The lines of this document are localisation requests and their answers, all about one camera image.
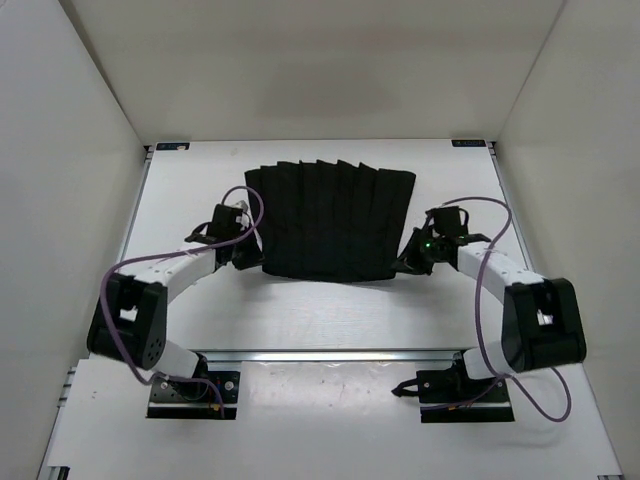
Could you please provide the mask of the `black pleated skirt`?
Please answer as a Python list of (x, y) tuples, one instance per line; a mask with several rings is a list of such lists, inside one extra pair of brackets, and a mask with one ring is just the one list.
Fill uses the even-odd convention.
[(264, 273), (295, 280), (389, 280), (416, 175), (317, 160), (279, 161), (244, 174), (259, 194)]

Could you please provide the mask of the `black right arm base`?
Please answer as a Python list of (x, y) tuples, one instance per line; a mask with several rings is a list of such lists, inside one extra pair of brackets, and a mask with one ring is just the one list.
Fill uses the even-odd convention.
[(471, 379), (462, 354), (447, 369), (417, 370), (391, 393), (417, 398), (423, 424), (510, 423), (515, 421), (509, 392), (501, 378)]

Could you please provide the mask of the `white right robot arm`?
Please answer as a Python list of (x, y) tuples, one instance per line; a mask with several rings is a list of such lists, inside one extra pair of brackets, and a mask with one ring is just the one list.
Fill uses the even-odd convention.
[(486, 343), (475, 321), (478, 346), (463, 352), (462, 366), (449, 374), (452, 395), (471, 400), (484, 379), (583, 362), (587, 345), (572, 283), (548, 279), (498, 252), (489, 237), (469, 232), (468, 221), (458, 206), (427, 211), (394, 262), (396, 271), (412, 275), (448, 264), (476, 281), (475, 301), (488, 292), (503, 307), (499, 340)]

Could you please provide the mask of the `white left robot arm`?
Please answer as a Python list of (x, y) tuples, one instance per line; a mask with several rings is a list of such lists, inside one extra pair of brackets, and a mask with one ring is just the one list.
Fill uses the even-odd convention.
[(87, 336), (88, 350), (121, 361), (123, 346), (133, 366), (166, 379), (188, 398), (208, 389), (204, 357), (167, 339), (169, 304), (197, 281), (228, 264), (238, 270), (263, 262), (244, 201), (218, 204), (212, 220), (197, 226), (180, 250), (133, 275), (112, 273), (106, 280), (108, 307), (99, 302)]

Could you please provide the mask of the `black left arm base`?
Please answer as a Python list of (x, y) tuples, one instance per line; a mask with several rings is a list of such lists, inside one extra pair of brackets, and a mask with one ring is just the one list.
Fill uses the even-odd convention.
[(220, 397), (209, 385), (203, 383), (174, 382), (156, 379), (151, 386), (146, 417), (171, 420), (226, 420), (236, 419), (238, 411), (241, 371), (234, 368), (207, 363), (198, 373), (204, 373), (213, 383)]

